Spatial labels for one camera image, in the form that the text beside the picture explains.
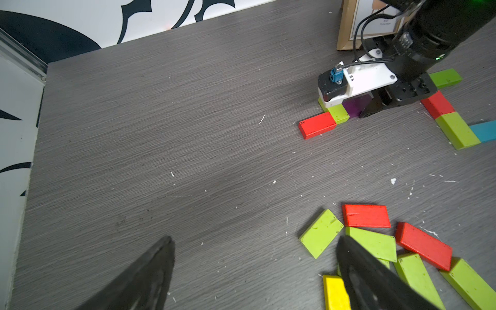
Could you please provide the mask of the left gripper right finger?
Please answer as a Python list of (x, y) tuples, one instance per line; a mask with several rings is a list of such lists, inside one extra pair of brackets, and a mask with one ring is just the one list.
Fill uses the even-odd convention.
[(337, 262), (351, 309), (435, 309), (350, 236), (341, 236)]

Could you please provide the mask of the lime block bottom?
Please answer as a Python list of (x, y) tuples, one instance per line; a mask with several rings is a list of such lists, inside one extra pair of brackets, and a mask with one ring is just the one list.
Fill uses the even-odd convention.
[(464, 259), (452, 258), (450, 270), (439, 272), (472, 309), (495, 309), (495, 291)]

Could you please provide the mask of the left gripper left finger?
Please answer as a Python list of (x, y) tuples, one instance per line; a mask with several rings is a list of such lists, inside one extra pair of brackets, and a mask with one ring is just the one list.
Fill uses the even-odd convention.
[(163, 309), (175, 263), (175, 243), (164, 236), (78, 309)]

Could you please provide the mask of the purple block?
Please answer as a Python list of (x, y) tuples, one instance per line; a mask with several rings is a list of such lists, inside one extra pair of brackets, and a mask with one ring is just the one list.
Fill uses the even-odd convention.
[(358, 118), (363, 110), (371, 103), (372, 97), (369, 94), (364, 94), (354, 98), (344, 100), (342, 105), (346, 112), (352, 118)]

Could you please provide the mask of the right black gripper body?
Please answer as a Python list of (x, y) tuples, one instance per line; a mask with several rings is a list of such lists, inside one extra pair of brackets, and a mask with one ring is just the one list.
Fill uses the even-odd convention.
[(437, 91), (438, 88), (426, 72), (412, 81), (398, 80), (394, 84), (372, 90), (372, 100), (360, 113), (359, 118), (421, 101)]

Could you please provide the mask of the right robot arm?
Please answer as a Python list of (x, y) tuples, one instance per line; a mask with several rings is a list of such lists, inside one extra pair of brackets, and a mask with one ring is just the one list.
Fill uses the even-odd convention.
[(495, 17), (495, 1), (388, 1), (413, 17), (395, 35), (366, 39), (364, 52), (381, 50), (386, 67), (397, 77), (391, 85), (372, 90), (372, 100), (360, 113), (366, 118), (385, 109), (429, 98), (437, 87), (428, 69)]

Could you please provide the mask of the dark green block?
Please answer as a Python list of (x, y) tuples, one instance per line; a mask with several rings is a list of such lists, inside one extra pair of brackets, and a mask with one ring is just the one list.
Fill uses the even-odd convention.
[(462, 81), (461, 75), (453, 68), (432, 73), (430, 77), (438, 89), (454, 86)]

